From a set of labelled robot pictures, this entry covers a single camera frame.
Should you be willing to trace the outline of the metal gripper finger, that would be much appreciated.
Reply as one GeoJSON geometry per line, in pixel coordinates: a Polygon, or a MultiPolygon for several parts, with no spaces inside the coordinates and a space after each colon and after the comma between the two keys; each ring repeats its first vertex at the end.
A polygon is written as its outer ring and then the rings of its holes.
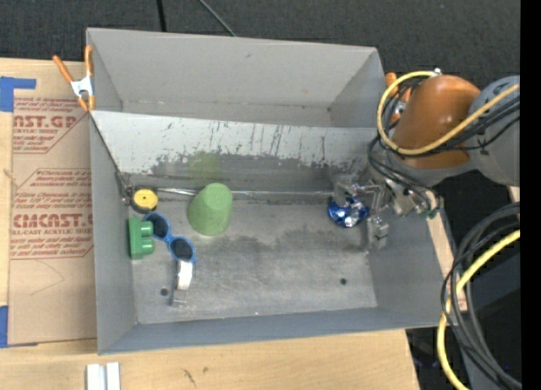
{"type": "Polygon", "coordinates": [[[389,224],[379,216],[367,220],[367,241],[371,250],[381,250],[386,247],[389,224]]]}
{"type": "Polygon", "coordinates": [[[358,176],[352,173],[341,173],[332,179],[334,201],[338,206],[345,206],[348,198],[356,198],[364,194],[364,187],[358,176]]]}

